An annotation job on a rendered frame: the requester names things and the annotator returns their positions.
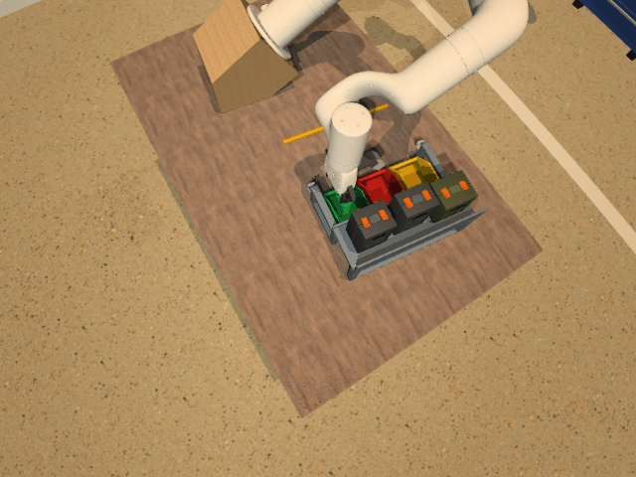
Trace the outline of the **green bin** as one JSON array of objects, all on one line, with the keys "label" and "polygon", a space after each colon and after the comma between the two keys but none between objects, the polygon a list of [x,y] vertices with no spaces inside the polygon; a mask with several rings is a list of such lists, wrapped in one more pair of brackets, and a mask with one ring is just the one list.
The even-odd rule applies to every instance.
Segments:
[{"label": "green bin", "polygon": [[349,204],[340,204],[340,198],[342,195],[339,195],[336,190],[322,194],[336,224],[347,221],[350,219],[352,212],[369,205],[363,191],[358,186],[355,185],[353,190],[357,201],[353,203],[350,202]]}]

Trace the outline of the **dark grey case with orange latches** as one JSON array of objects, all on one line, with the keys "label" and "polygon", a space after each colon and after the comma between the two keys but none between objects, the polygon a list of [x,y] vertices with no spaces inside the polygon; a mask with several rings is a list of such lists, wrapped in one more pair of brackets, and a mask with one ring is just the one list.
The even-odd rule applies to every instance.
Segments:
[{"label": "dark grey case with orange latches", "polygon": [[346,231],[360,253],[385,242],[397,227],[397,223],[384,200],[352,212]]}]

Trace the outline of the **grey metal shelf rack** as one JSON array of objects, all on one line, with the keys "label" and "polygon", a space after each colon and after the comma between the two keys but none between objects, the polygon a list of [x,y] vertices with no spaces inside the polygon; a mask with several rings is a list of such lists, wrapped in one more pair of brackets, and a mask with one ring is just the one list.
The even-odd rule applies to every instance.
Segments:
[{"label": "grey metal shelf rack", "polygon": [[[415,146],[418,150],[415,157],[418,156],[423,159],[426,156],[439,179],[448,176],[427,142],[425,143],[424,140],[420,140],[416,142]],[[346,231],[349,220],[336,224],[322,195],[335,188],[321,193],[318,185],[315,186],[315,182],[306,186],[308,192],[311,193],[310,201],[331,244],[339,243],[351,266],[347,273],[350,281],[462,231],[488,210],[488,208],[485,208],[474,213],[469,205],[463,211],[436,223],[433,223],[431,218],[428,217],[422,224],[395,236],[391,234],[385,242],[357,253]]]}]

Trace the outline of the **black tool case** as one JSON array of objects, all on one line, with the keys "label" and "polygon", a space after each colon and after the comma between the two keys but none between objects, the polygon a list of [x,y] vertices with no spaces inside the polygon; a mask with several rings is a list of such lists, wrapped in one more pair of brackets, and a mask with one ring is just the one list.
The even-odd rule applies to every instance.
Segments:
[{"label": "black tool case", "polygon": [[439,202],[427,182],[394,194],[388,205],[397,222],[393,235],[422,224],[438,206]]}]

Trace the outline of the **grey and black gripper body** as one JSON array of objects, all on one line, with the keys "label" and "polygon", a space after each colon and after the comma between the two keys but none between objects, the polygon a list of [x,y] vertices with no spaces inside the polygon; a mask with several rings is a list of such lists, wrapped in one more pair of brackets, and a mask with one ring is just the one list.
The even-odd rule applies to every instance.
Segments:
[{"label": "grey and black gripper body", "polygon": [[355,188],[358,168],[350,172],[337,171],[328,163],[327,154],[325,158],[324,168],[333,187],[339,195],[344,194],[347,191],[347,187],[351,185],[353,189]]}]

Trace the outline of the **yellow bar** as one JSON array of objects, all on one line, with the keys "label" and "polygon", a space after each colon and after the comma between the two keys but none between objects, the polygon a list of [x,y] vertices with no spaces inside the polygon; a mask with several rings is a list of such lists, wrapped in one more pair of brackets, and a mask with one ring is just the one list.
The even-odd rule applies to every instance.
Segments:
[{"label": "yellow bar", "polygon": [[[372,109],[370,109],[370,110],[369,110],[369,112],[370,112],[370,113],[373,113],[373,112],[376,112],[376,111],[379,111],[379,110],[382,110],[382,109],[385,109],[385,108],[388,108],[388,104],[384,104],[384,105],[381,105],[381,106],[378,106],[378,107],[372,108]],[[283,140],[283,144],[285,145],[285,144],[287,144],[287,143],[293,142],[293,141],[295,141],[295,140],[298,140],[298,139],[304,138],[304,137],[306,137],[306,136],[309,136],[309,135],[315,134],[315,133],[320,132],[320,131],[323,131],[323,130],[324,130],[324,129],[323,129],[323,127],[319,127],[319,128],[313,129],[313,130],[311,130],[311,131],[308,131],[308,132],[305,132],[305,133],[299,134],[299,135],[297,135],[297,136],[294,136],[294,137],[288,138],[288,139],[286,139],[286,140]]]}]

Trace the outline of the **red open bin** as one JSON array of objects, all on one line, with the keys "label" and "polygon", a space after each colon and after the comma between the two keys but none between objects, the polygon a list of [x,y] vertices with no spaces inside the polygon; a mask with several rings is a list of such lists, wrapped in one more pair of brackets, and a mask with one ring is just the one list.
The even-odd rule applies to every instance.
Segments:
[{"label": "red open bin", "polygon": [[398,177],[386,168],[358,179],[356,185],[363,191],[369,204],[380,200],[388,203],[394,194],[404,190]]}]

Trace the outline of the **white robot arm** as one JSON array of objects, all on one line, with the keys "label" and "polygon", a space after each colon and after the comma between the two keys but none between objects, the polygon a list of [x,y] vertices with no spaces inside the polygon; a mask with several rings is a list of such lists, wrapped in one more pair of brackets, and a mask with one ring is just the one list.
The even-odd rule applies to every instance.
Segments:
[{"label": "white robot arm", "polygon": [[[339,1],[273,0],[261,12],[249,4],[247,12],[263,38],[288,61],[287,45]],[[327,160],[332,168],[350,172],[385,166],[378,152],[370,150],[363,156],[372,116],[356,101],[379,96],[401,112],[414,114],[511,48],[527,27],[527,0],[468,3],[473,17],[401,72],[355,73],[317,100],[314,110],[328,138]]]}]

